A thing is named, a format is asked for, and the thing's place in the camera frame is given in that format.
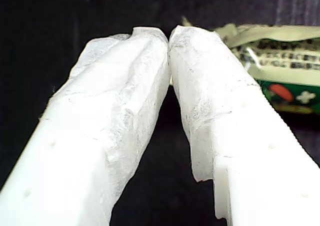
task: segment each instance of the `food wrapper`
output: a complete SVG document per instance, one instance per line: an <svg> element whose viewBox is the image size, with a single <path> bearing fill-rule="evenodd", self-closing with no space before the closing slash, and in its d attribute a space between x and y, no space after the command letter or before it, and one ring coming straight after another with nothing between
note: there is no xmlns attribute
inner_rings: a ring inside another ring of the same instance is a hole
<svg viewBox="0 0 320 226"><path fill-rule="evenodd" d="M184 26L191 26L186 19ZM320 27L227 24L214 29L278 111L320 114Z"/></svg>

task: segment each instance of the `black fabric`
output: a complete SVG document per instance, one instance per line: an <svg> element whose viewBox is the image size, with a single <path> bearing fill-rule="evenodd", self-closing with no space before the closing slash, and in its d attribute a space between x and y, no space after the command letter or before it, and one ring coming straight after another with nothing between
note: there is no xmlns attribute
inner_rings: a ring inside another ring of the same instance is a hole
<svg viewBox="0 0 320 226"><path fill-rule="evenodd" d="M67 79L85 43L160 27L167 36L186 16L196 25L320 26L319 0L1 0L0 186L53 91ZM320 164L314 115L281 114ZM212 181L197 184L180 111L170 88L140 166L116 204L111 225L225 225L214 217Z"/></svg>

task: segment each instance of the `white plastic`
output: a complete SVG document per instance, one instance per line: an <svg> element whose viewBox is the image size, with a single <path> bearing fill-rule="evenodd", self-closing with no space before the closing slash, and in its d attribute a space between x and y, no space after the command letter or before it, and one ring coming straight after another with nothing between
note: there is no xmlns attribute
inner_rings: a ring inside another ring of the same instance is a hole
<svg viewBox="0 0 320 226"><path fill-rule="evenodd" d="M217 218L320 225L319 167L218 34L178 26L169 64L193 175L213 178Z"/></svg>
<svg viewBox="0 0 320 226"><path fill-rule="evenodd" d="M1 226L108 225L166 95L167 51L155 28L87 44L1 190Z"/></svg>

